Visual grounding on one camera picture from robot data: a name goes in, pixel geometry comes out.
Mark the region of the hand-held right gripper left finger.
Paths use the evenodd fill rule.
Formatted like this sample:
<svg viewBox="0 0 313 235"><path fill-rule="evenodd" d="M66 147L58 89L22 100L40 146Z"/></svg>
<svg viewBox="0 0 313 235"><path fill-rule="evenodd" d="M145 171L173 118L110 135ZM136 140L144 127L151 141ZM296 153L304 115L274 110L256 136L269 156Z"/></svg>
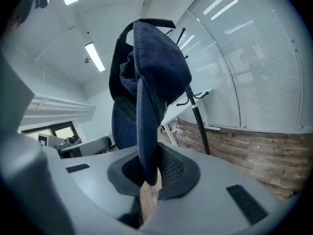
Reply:
<svg viewBox="0 0 313 235"><path fill-rule="evenodd" d="M62 160L80 190L106 213L141 226L141 166L137 147Z"/></svg>

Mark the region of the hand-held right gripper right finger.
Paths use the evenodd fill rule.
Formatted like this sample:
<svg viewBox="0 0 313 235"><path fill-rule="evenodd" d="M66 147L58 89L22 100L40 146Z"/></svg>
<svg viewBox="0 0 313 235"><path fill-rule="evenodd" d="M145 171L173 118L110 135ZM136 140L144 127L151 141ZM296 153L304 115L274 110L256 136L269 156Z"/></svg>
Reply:
<svg viewBox="0 0 313 235"><path fill-rule="evenodd" d="M258 181L220 158L175 145L174 151L200 169L196 186L184 197L160 200L156 212L141 226L149 235L264 235L282 220L285 205ZM242 186L267 212L251 225L227 187Z"/></svg>

